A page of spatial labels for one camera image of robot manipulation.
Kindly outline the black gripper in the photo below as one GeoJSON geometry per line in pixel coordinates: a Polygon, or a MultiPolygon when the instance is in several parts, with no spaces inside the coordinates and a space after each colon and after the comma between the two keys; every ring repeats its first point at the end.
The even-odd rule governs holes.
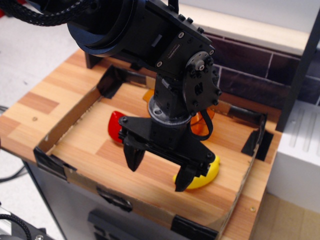
{"type": "Polygon", "coordinates": [[[149,117],[123,116],[119,119],[119,138],[127,166],[135,172],[141,164],[145,152],[158,155],[180,166],[175,179],[175,191],[183,192],[192,183],[197,169],[182,166],[191,158],[209,159],[209,150],[203,141],[213,132],[212,118],[208,112],[210,105],[193,100],[190,105],[176,101],[159,101],[154,96],[148,103],[149,117]],[[209,134],[198,136],[191,131],[191,119],[201,113],[208,126],[209,134]]]}

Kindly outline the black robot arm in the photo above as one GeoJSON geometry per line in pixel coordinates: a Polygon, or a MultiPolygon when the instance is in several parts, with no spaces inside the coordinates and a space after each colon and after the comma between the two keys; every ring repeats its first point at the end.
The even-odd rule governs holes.
{"type": "Polygon", "coordinates": [[[95,0],[65,21],[88,54],[118,55],[156,73],[150,116],[118,121],[128,167],[135,171],[147,151],[178,164],[178,192],[206,176],[216,157],[203,145],[204,137],[192,132],[191,119],[200,113],[211,132],[207,108],[218,104],[222,92],[215,50],[203,29],[179,14],[176,0],[95,0]]]}

